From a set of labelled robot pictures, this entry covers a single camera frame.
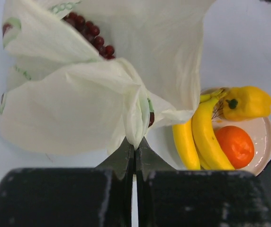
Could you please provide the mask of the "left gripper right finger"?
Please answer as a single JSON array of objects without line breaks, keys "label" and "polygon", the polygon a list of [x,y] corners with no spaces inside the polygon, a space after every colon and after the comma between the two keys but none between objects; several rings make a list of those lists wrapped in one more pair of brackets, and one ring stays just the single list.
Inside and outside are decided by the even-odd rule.
[{"label": "left gripper right finger", "polygon": [[146,139],[135,166],[141,227],[271,227],[271,204],[247,171],[176,170]]}]

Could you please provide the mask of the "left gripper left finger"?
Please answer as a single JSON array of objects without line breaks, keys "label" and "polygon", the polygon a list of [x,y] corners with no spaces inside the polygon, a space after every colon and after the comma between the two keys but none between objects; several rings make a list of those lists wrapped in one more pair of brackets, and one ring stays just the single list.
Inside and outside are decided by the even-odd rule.
[{"label": "left gripper left finger", "polygon": [[16,168],[0,182],[0,227],[131,226],[134,147],[95,168]]}]

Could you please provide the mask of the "yellow fake banana bunch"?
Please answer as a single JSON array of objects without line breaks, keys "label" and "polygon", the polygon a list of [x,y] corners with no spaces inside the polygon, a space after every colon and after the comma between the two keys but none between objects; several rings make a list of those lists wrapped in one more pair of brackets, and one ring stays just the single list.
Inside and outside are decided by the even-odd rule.
[{"label": "yellow fake banana bunch", "polygon": [[181,161],[188,170],[234,170],[221,149],[212,126],[212,113],[219,100],[228,93],[220,88],[202,95],[192,118],[172,126],[173,138]]}]

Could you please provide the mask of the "orange fake fruit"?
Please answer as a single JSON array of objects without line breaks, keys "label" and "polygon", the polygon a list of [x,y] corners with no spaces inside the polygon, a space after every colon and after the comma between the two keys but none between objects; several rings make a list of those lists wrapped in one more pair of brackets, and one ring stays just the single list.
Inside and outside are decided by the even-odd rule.
[{"label": "orange fake fruit", "polygon": [[217,141],[235,169],[246,167],[253,159],[255,149],[251,137],[242,128],[225,126],[215,131]]}]

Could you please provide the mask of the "pale green plastic bag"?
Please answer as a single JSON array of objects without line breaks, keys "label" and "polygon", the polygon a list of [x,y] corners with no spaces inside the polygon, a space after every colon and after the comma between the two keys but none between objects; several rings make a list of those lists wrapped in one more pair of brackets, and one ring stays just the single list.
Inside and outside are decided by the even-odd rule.
[{"label": "pale green plastic bag", "polygon": [[[78,154],[138,147],[153,127],[187,122],[199,104],[203,20],[210,0],[8,0],[3,47],[16,60],[0,134],[29,151]],[[100,27],[106,60],[62,19]]]}]

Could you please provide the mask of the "pink ceramic plate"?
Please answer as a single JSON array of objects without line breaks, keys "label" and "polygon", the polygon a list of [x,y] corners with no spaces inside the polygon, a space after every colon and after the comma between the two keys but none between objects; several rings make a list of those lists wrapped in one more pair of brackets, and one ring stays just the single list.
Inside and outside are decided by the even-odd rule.
[{"label": "pink ceramic plate", "polygon": [[[202,95],[212,93],[218,89],[209,89],[203,92]],[[213,109],[212,126],[214,133],[217,129],[231,125],[245,130],[253,141],[255,153],[252,161],[246,167],[239,170],[245,170],[258,175],[266,167],[271,156],[271,122],[268,117],[238,122],[227,120],[223,116],[223,99],[221,98]]]}]

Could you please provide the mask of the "yellow fake bell pepper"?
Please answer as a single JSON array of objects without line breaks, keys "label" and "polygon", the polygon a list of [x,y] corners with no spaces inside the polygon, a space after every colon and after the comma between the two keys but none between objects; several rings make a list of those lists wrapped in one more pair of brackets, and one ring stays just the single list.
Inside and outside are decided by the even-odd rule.
[{"label": "yellow fake bell pepper", "polygon": [[223,115],[230,121],[247,121],[271,114],[271,96],[258,87],[232,87],[223,99]]}]

